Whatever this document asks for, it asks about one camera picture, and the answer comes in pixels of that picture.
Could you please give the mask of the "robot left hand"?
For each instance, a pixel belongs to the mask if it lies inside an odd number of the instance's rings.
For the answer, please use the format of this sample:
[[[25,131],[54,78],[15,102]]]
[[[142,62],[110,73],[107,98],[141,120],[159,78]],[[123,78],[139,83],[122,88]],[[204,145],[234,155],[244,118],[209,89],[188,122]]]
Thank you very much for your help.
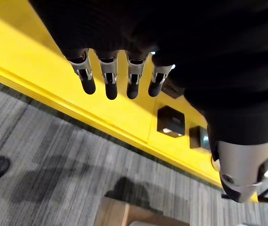
[[[228,197],[247,201],[268,177],[268,0],[32,0],[87,94],[95,92],[88,51],[117,96],[117,54],[136,98],[148,55],[149,95],[166,78],[207,122],[212,159]]]

